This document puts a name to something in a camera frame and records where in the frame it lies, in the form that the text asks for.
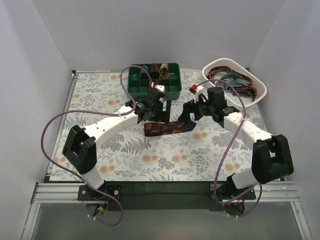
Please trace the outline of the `black tie orange flowers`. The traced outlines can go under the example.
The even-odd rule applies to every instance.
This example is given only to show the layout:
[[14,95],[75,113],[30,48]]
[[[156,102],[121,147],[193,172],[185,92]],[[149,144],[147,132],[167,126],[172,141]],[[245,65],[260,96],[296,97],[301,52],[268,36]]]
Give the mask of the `black tie orange flowers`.
[[157,137],[163,135],[179,134],[192,131],[197,124],[193,121],[182,122],[148,122],[144,126],[144,135],[146,137]]

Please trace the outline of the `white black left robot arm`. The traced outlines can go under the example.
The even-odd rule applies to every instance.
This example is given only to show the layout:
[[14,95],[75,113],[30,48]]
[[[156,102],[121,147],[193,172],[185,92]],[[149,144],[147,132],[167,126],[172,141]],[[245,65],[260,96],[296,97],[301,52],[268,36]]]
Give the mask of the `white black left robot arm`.
[[90,185],[89,194],[95,200],[106,196],[104,180],[96,167],[97,149],[114,135],[142,121],[168,122],[171,101],[163,110],[165,87],[156,85],[146,96],[125,103],[114,114],[94,124],[73,126],[68,133],[62,154],[76,168],[82,179]]

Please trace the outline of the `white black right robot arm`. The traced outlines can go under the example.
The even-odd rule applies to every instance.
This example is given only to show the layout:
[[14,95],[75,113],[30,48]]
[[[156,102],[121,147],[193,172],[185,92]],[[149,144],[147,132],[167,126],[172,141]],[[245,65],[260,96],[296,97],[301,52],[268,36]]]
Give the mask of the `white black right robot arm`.
[[200,85],[189,88],[194,99],[183,104],[178,118],[178,129],[190,132],[196,121],[212,117],[222,128],[235,134],[252,151],[251,167],[227,177],[214,193],[226,194],[237,199],[245,190],[257,184],[266,184],[291,175],[294,172],[288,140],[282,134],[272,135],[248,120],[240,111],[228,106],[221,87],[204,89]]

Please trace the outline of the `tangled ties in basket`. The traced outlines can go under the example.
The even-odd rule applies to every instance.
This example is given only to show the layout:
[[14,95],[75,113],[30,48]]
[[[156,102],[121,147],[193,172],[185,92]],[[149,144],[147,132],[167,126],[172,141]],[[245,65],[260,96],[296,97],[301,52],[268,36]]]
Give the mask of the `tangled ties in basket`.
[[257,97],[257,89],[253,87],[253,81],[244,74],[241,74],[235,70],[232,70],[228,66],[216,66],[213,67],[209,73],[206,75],[208,79],[212,80],[221,80],[214,81],[214,84],[217,84],[224,91],[231,92],[235,95],[235,92],[230,88],[230,84],[240,96],[244,98],[252,98],[253,101]]

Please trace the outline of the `green compartment organizer tray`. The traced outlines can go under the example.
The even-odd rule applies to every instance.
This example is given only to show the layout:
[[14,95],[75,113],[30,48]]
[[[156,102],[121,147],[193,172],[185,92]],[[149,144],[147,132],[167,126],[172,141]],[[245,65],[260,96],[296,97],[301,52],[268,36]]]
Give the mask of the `green compartment organizer tray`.
[[[141,66],[146,65],[148,70],[152,63],[140,64],[139,68],[131,67],[128,71],[127,90],[134,98],[145,96],[149,93],[149,84],[152,82],[152,78],[149,74],[149,79],[140,79]],[[169,79],[158,79],[159,85],[165,86],[165,95],[169,100],[178,100],[182,90],[181,72],[178,63],[169,64]]]

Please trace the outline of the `floral patterned table mat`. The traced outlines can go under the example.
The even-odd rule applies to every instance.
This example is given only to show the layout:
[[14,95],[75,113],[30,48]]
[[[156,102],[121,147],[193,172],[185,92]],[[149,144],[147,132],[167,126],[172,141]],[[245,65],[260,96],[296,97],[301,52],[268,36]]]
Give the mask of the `floral patterned table mat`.
[[[76,169],[62,154],[74,125],[91,125],[103,113],[118,110],[126,101],[127,75],[117,72],[80,73],[69,104],[55,155],[51,181],[75,181]],[[114,135],[97,150],[97,169],[106,181],[224,181],[252,164],[252,152],[240,139],[210,117],[193,131],[146,137],[139,123]]]

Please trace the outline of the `dark red rolled tie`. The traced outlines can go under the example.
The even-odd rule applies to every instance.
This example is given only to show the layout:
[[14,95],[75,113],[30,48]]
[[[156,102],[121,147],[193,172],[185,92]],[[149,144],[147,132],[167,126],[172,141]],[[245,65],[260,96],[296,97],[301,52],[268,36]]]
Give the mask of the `dark red rolled tie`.
[[149,75],[153,80],[160,78],[160,67],[157,63],[152,63],[149,68]]

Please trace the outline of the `white perforated plastic basket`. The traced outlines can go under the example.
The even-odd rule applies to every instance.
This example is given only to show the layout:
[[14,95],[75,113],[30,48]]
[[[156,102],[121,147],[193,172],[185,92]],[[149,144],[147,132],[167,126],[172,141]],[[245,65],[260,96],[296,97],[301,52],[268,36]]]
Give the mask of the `white perforated plastic basket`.
[[253,87],[257,90],[257,96],[255,100],[252,100],[252,98],[241,97],[246,108],[257,104],[267,94],[266,85],[234,60],[230,58],[219,58],[217,60],[214,60],[202,69],[202,76],[206,79],[206,74],[208,74],[209,71],[214,67],[230,67],[231,70],[239,72],[240,74],[244,74],[246,77],[249,77],[249,79],[253,81]]

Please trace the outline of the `navy patterned rolled tie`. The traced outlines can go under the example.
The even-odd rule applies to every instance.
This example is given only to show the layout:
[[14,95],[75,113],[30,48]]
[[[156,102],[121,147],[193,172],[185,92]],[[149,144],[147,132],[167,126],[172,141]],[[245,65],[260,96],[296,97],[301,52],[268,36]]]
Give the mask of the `navy patterned rolled tie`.
[[146,65],[141,65],[140,79],[141,80],[149,79],[149,68]]

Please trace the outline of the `gold patterned rolled tie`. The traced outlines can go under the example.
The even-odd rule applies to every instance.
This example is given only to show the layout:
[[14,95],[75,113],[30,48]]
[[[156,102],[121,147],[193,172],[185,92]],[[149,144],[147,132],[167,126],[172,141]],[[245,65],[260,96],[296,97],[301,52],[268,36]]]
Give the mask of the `gold patterned rolled tie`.
[[159,68],[159,78],[160,79],[169,79],[170,73],[169,73],[169,63],[164,62],[161,64]]

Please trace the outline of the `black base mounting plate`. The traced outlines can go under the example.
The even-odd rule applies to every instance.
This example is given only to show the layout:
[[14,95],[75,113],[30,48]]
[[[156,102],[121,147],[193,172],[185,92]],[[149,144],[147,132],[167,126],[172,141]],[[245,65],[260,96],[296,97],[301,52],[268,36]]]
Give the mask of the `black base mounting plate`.
[[[233,193],[222,187],[226,182],[218,181],[217,198],[219,201],[229,200],[245,189],[237,189]],[[222,211],[223,206],[217,203],[213,195],[213,181],[109,181],[99,190],[117,199],[124,210],[195,210],[207,209]],[[78,201],[96,202],[107,200],[86,185],[78,189]]]

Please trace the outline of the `aluminium front frame rail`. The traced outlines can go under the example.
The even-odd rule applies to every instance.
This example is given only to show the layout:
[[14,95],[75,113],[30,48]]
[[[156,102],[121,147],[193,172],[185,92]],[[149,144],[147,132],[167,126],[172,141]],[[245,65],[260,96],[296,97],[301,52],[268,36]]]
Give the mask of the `aluminium front frame rail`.
[[36,185],[24,226],[24,240],[310,240],[293,182],[255,187],[245,200],[246,216],[233,207],[124,210],[116,203],[101,221],[92,219],[97,203],[77,200],[80,182]]

